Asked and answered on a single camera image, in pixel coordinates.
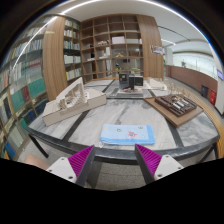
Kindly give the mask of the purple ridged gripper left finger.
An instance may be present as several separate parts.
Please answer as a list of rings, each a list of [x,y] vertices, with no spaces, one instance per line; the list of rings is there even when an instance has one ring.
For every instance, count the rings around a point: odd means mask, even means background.
[[[95,158],[96,148],[89,146],[69,158],[60,157],[47,171],[84,187]]]

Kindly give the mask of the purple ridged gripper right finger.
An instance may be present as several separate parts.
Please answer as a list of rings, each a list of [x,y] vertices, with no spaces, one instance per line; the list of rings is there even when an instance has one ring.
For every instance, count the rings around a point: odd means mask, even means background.
[[[139,144],[135,145],[134,153],[146,184],[183,169],[170,155],[160,155]]]

